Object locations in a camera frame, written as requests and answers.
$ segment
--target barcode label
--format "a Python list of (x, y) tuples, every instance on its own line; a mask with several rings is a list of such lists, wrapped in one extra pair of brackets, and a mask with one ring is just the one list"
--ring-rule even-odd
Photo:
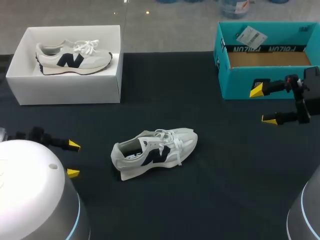
[(260, 35), (260, 33), (256, 33), (256, 35), (254, 35), (254, 37), (250, 40), (250, 44), (252, 44), (253, 42), (254, 42), (254, 40), (256, 40), (257, 39), (257, 37), (259, 37), (259, 35)]
[(246, 29), (239, 35), (237, 41), (256, 50), (262, 43), (264, 43), (265, 40), (267, 40), (267, 38), (268, 37), (262, 32), (259, 32), (250, 26), (247, 26)]

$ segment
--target new balance sneaker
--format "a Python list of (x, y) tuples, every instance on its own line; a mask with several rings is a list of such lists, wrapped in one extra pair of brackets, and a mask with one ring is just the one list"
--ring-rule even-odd
[(198, 135), (189, 128), (143, 131), (129, 141), (116, 143), (111, 159), (125, 181), (151, 168), (181, 165), (195, 149), (197, 141)]
[(96, 50), (98, 42), (99, 40), (74, 43), (65, 40), (58, 46), (44, 46), (38, 43), (35, 47), (35, 58), (44, 75), (93, 74), (103, 70), (112, 59), (111, 52)]

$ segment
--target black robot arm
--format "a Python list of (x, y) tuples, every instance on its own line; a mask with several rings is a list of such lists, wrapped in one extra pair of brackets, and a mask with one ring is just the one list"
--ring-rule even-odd
[(250, 97), (261, 97), (271, 93), (286, 90), (293, 92), (296, 112), (276, 112), (262, 116), (262, 122), (282, 125), (287, 122), (298, 121), (307, 124), (313, 115), (320, 115), (320, 71), (318, 67), (304, 70), (304, 80), (298, 75), (288, 75), (284, 80), (273, 81), (265, 79), (250, 92)]
[(57, 148), (61, 148), (63, 150), (78, 152), (80, 150), (80, 146), (73, 142), (70, 139), (59, 139), (52, 138), (50, 134), (46, 133), (45, 130), (41, 127), (35, 126), (28, 134), (28, 136), (24, 132), (17, 132), (15, 136), (8, 136), (8, 140), (29, 140), (39, 144), (42, 144), (46, 147), (54, 146)]

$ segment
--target shoe tongue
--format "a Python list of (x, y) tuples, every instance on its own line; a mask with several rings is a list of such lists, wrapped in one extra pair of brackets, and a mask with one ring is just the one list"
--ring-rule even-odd
[(149, 142), (159, 142), (160, 141), (159, 137), (153, 137), (153, 136), (138, 137), (138, 139), (141, 144), (142, 152), (144, 152), (147, 149)]
[(69, 40), (64, 40), (63, 45), (68, 46), (69, 48), (73, 48), (75, 46), (75, 43)]
[(70, 53), (70, 51), (72, 51), (73, 48), (72, 47), (69, 47), (67, 45), (64, 45), (63, 47), (60, 48), (60, 53), (62, 54), (68, 54)]

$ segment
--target teal shoe box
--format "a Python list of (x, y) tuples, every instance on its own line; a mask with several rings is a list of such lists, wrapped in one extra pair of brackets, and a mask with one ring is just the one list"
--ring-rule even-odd
[[(237, 41), (248, 27), (267, 36), (257, 49)], [(304, 69), (320, 67), (320, 25), (317, 22), (219, 22), (214, 61), (222, 97), (250, 99), (250, 91), (261, 79), (284, 80)], [(293, 94), (276, 92), (263, 99), (293, 99)]]

